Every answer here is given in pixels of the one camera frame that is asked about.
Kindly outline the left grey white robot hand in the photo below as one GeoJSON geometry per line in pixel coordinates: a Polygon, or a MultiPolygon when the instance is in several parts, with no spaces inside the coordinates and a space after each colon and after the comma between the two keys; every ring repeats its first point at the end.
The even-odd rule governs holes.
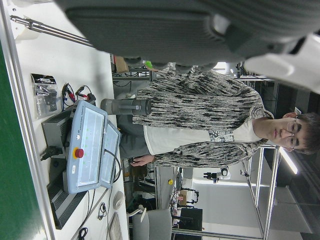
{"type": "Polygon", "coordinates": [[[58,0],[98,50],[156,68],[217,62],[320,91],[317,0],[58,0]]]}

